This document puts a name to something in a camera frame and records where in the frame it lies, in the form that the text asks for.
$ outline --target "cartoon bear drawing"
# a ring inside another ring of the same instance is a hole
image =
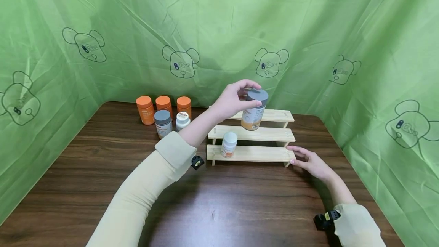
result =
[[[282,49],[277,53],[269,53],[265,48],[260,49],[256,55],[255,60],[259,62],[256,68],[257,75],[261,77],[274,77],[279,73],[279,66],[285,63],[290,55],[288,51]]]
[[[27,74],[15,71],[12,79],[12,85],[0,92],[0,116],[7,113],[13,122],[23,126],[37,116],[41,103],[30,91],[32,80]]]
[[[78,46],[81,56],[94,62],[107,60],[102,47],[105,45],[104,38],[95,30],[88,34],[79,34],[72,28],[64,28],[62,31],[64,40],[72,45]]]
[[[163,57],[170,61],[171,73],[182,79],[194,77],[194,64],[200,61],[198,52],[190,48],[187,51],[175,51],[171,46],[165,46],[162,50]]]
[[[339,56],[341,56],[342,60],[337,62],[332,68],[332,75],[330,76],[329,81],[344,85],[348,82],[351,75],[356,75],[356,73],[358,73],[358,70],[361,68],[361,61],[352,62],[344,59],[343,55]]]
[[[439,121],[429,121],[419,112],[416,100],[405,100],[395,107],[398,117],[390,120],[385,129],[396,143],[404,148],[415,146],[419,139],[439,140]]]

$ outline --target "pill bottle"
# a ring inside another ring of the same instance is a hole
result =
[[[234,132],[226,132],[223,137],[223,146],[221,147],[221,155],[223,157],[232,157],[235,152],[238,136]]]
[[[154,124],[154,106],[152,105],[151,97],[141,96],[136,99],[136,104],[138,106],[139,115],[142,123],[145,125]]]
[[[172,132],[171,113],[167,110],[159,110],[154,114],[155,126],[159,138],[164,138],[167,134]]]
[[[155,100],[155,105],[157,106],[157,111],[161,109],[165,109],[170,112],[172,118],[172,106],[171,99],[168,96],[159,96]]]
[[[191,99],[187,96],[181,96],[177,99],[177,111],[187,112],[189,118],[192,120],[192,106]]]
[[[175,119],[175,128],[176,131],[179,132],[184,127],[188,126],[191,122],[189,118],[189,114],[187,112],[179,112],[177,114],[177,118]]]
[[[268,93],[262,89],[250,89],[245,100],[259,100],[262,102],[262,105],[257,108],[247,109],[242,112],[241,126],[249,131],[254,131],[259,128],[261,123],[265,105],[268,100]]]

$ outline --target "orange bottle cap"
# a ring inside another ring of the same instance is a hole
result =
[[[187,96],[179,97],[177,99],[177,105],[182,108],[189,107],[191,105],[191,99]]]
[[[160,106],[170,106],[171,99],[168,96],[159,96],[155,100],[155,103]]]
[[[148,108],[152,105],[152,100],[151,97],[149,96],[141,96],[138,99],[136,99],[136,103],[142,108]]]

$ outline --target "black wrist device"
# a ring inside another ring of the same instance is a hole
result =
[[[314,224],[316,225],[317,230],[319,231],[327,231],[332,229],[334,226],[334,220],[340,218],[340,213],[332,210],[330,212],[326,212],[323,214],[316,215],[314,217]]]
[[[199,156],[195,156],[191,160],[191,166],[196,170],[198,170],[198,168],[201,167],[203,164],[204,164],[204,160]]]

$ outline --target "white bottle cap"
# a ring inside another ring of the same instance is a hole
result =
[[[179,112],[177,114],[176,122],[178,122],[181,125],[185,125],[186,123],[189,123],[190,119],[189,119],[189,115],[187,114],[187,112]]]
[[[226,132],[223,137],[223,143],[227,146],[233,146],[238,142],[238,136],[234,132]]]

